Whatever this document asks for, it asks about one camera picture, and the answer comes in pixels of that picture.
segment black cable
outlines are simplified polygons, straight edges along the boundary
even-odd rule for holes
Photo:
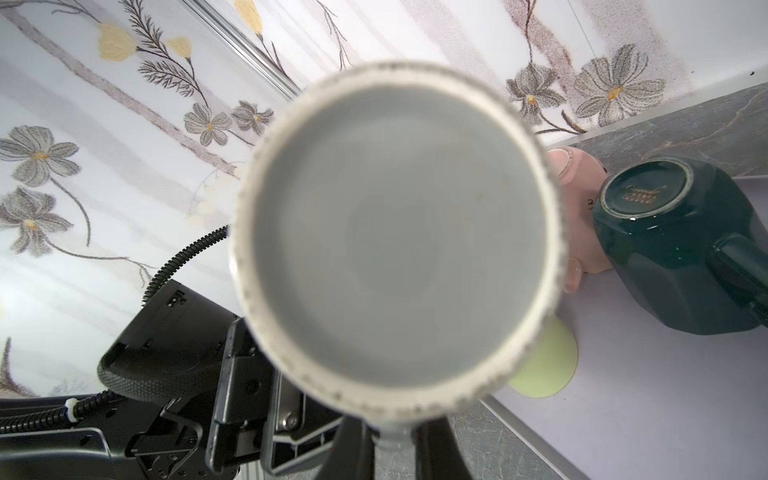
[[[155,273],[152,280],[147,285],[147,290],[144,292],[144,298],[142,303],[146,303],[150,298],[170,280],[170,278],[176,273],[186,262],[192,260],[192,257],[207,249],[211,245],[219,243],[230,235],[229,226],[221,227],[218,230],[214,230],[203,238],[195,240],[190,243],[187,248],[174,255],[174,257],[168,260],[165,265]]]
[[[125,397],[115,392],[104,390],[101,393],[91,395],[77,402],[72,409],[72,413],[75,418],[83,419],[102,406],[123,398]],[[38,430],[65,428],[70,425],[73,425],[73,423],[69,421],[67,407],[60,406],[43,412],[0,418],[0,435],[4,433],[37,432]]]

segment mug handle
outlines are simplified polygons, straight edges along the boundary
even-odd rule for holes
[[[371,430],[362,420],[342,417],[333,449],[315,480],[373,480],[376,465]]]
[[[421,424],[413,436],[416,480],[473,480],[446,417]]]
[[[768,326],[768,253],[744,235],[734,233],[715,243],[715,257],[762,291],[750,304],[753,315]]]
[[[584,276],[584,266],[578,258],[571,257],[568,261],[568,277],[565,279],[565,292],[573,293],[578,290],[581,278]]]

